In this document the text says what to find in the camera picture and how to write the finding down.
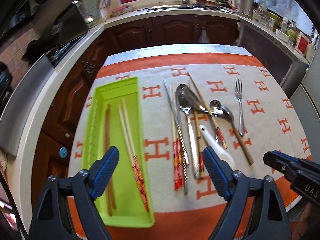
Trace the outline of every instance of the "blue round knob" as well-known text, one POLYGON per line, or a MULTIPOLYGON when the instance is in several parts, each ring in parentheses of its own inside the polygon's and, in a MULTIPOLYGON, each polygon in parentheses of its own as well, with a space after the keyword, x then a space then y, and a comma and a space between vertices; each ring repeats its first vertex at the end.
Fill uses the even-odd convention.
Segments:
POLYGON ((59 151, 59 156, 60 156, 60 158, 65 159, 65 158, 67 157, 67 155, 68 155, 68 150, 67 150, 67 148, 62 147, 62 148, 60 149, 60 151, 59 151))

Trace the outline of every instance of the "metal fork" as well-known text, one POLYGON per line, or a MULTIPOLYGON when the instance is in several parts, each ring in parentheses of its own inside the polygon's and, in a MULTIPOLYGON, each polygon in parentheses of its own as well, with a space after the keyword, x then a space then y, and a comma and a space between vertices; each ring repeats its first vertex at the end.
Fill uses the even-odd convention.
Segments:
POLYGON ((236 88, 235 88, 235 96, 239 101, 239 133, 241 137, 244 136, 244 121, 243 121, 243 111, 242 111, 242 79, 237 78, 236 80, 236 88))

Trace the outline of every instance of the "tray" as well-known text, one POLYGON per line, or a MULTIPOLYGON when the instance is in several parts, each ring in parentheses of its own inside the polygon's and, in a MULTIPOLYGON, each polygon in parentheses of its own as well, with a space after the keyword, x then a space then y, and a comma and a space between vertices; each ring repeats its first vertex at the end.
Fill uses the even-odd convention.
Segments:
POLYGON ((92 96, 84 134, 82 168, 89 169, 93 162, 104 154, 105 111, 108 105, 110 107, 110 145, 116 146, 119 150, 119 163, 112 175, 116 199, 116 209, 113 209, 113 215, 108 215, 105 193, 95 201, 103 222, 108 226, 149 228, 155 222, 144 158, 139 99, 136 77, 97 87, 92 96), (121 130, 118 105, 121 104, 122 98, 125 98, 126 101, 133 141, 145 181, 149 213, 146 212, 141 200, 121 130))

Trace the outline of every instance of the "plastic bag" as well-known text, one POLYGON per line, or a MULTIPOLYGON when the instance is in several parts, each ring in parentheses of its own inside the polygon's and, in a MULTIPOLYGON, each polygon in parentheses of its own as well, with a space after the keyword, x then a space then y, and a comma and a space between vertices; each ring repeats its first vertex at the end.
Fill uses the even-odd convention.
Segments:
POLYGON ((198 43, 210 44, 207 32, 205 30, 202 30, 198 43))

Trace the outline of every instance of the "tablecloth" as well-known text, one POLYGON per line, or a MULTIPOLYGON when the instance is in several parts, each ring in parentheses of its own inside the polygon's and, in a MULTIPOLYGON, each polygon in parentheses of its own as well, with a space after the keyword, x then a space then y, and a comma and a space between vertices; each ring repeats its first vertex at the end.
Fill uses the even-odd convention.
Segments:
MULTIPOLYGON (((264 165, 263 154, 279 150, 298 158, 309 158, 310 151, 302 125, 289 99, 268 70, 244 49, 241 54, 188 53, 129 59, 100 69, 89 92, 77 127, 68 175, 81 169, 81 149, 84 129, 93 90, 116 80, 137 76, 144 133, 145 160, 151 191, 151 203, 156 222, 152 228, 108 228, 114 239, 207 239, 219 220, 225 201, 219 197, 207 171, 202 180, 193 178, 188 170, 189 193, 173 190, 172 135, 170 107, 163 78, 177 87, 189 84, 190 72, 205 99, 219 100, 228 106, 238 120, 238 101, 234 95, 236 78, 243 80, 244 142, 254 158, 249 166, 241 147, 225 120, 218 120, 228 144, 227 151, 236 162, 236 169, 248 177, 263 178, 272 175, 276 180, 285 206, 298 197, 289 189, 289 183, 278 171, 264 165)), ((200 123, 211 129, 206 115, 200 123)), ((186 123, 183 134, 188 137, 186 123)), ((250 214, 250 204, 244 212, 237 236, 241 236, 250 214)), ((84 233, 69 201, 73 220, 80 236, 84 233)))

